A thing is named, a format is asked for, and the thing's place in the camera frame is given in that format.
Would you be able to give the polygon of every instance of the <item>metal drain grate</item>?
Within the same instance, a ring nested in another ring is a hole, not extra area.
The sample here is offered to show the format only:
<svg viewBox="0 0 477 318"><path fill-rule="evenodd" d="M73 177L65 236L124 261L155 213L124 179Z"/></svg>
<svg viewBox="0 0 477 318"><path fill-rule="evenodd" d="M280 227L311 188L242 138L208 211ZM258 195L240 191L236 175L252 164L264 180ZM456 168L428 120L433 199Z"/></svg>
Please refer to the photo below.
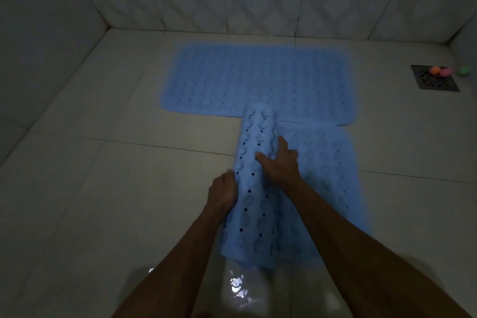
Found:
<svg viewBox="0 0 477 318"><path fill-rule="evenodd" d="M411 66L420 89L436 89L439 91L459 92L459 88L454 82L452 76L440 77L429 74L429 68L432 66Z"/></svg>

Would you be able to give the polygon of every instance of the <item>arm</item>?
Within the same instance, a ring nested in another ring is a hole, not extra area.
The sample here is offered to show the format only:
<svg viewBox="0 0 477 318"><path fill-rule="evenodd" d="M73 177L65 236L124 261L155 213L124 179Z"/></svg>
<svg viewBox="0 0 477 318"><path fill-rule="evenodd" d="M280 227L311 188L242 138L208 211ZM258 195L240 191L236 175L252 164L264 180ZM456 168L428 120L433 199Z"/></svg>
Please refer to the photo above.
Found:
<svg viewBox="0 0 477 318"><path fill-rule="evenodd" d="M186 234L127 297L113 318L189 317L218 226L236 200L234 173L228 170L212 182L206 206Z"/></svg>
<svg viewBox="0 0 477 318"><path fill-rule="evenodd" d="M295 204L355 317L470 317L424 274L329 206L302 180L297 151L281 136L278 143L275 160L261 153L256 159Z"/></svg>

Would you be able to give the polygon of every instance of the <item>hand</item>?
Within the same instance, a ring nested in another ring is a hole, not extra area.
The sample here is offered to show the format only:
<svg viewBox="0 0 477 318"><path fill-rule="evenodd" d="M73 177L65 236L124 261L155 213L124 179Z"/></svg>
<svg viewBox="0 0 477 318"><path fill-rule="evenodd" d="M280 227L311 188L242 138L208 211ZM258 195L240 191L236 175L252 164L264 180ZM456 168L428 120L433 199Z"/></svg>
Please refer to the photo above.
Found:
<svg viewBox="0 0 477 318"><path fill-rule="evenodd" d="M289 150L288 142L282 136L278 136L278 153L275 159L268 158L261 152L255 154L255 159L262 165L266 176L282 189L301 180L297 158L298 152Z"/></svg>
<svg viewBox="0 0 477 318"><path fill-rule="evenodd" d="M206 208L209 207L225 215L235 205L239 188L235 182L234 170L227 170L215 178L209 188Z"/></svg>

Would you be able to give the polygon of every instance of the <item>bath mat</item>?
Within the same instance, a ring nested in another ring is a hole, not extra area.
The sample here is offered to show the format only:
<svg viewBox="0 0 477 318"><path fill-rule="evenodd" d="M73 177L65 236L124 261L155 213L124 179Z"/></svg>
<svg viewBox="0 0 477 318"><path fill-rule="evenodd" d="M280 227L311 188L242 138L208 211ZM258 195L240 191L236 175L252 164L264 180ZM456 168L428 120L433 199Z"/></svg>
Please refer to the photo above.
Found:
<svg viewBox="0 0 477 318"><path fill-rule="evenodd" d="M254 102L273 105L279 121L356 118L346 58L327 49L191 44L176 57L161 97L170 111L235 117Z"/></svg>
<svg viewBox="0 0 477 318"><path fill-rule="evenodd" d="M247 107L234 162L238 200L228 214L221 237L221 253L245 264L275 267L277 259L321 262L295 206L263 176L255 152L271 158L277 136L296 149L301 176L338 213L368 231L353 147L339 127L323 124L276 122L269 105Z"/></svg>

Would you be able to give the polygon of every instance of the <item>forearm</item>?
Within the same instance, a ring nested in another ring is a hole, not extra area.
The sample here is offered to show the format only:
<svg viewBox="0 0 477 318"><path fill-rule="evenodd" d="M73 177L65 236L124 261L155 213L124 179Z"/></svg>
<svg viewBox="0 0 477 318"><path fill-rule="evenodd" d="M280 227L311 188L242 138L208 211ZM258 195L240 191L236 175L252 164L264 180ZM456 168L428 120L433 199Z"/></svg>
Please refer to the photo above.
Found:
<svg viewBox="0 0 477 318"><path fill-rule="evenodd" d="M222 218L222 212L206 207L113 317L190 316Z"/></svg>
<svg viewBox="0 0 477 318"><path fill-rule="evenodd" d="M469 317L430 279L341 217L304 181L288 181L282 188L355 317Z"/></svg>

